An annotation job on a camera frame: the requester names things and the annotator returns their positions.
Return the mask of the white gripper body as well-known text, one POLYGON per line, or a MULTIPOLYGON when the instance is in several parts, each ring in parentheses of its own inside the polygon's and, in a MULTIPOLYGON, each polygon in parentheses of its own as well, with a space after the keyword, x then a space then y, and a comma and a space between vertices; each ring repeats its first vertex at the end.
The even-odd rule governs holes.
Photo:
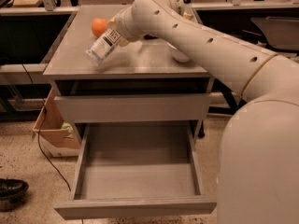
POLYGON ((139 29, 132 17, 132 8, 121 10, 115 16, 116 30, 129 42, 136 42, 144 36, 144 32, 139 29))

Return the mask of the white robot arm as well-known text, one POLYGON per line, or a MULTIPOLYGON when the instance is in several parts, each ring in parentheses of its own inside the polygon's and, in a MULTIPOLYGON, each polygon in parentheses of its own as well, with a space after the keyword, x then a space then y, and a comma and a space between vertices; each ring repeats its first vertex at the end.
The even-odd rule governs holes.
POLYGON ((299 224, 299 65, 186 20, 181 3, 135 0, 115 27, 169 42, 246 100, 221 139, 217 223, 299 224))

